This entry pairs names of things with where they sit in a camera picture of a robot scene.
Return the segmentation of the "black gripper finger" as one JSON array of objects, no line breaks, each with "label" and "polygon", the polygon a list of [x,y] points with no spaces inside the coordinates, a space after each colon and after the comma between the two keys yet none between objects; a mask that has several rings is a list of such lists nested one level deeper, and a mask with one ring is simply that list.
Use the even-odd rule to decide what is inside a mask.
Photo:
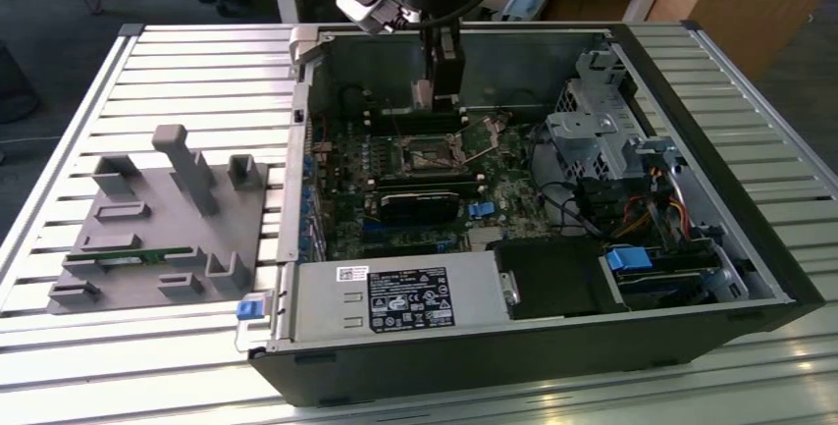
[{"label": "black gripper finger", "polygon": [[421,40],[421,51],[424,58],[424,74],[423,79],[431,81],[434,78],[434,64],[435,64],[435,29],[432,27],[424,27],[419,31]]},{"label": "black gripper finger", "polygon": [[432,29],[430,64],[432,111],[448,113],[460,91],[464,70],[459,22]]}]

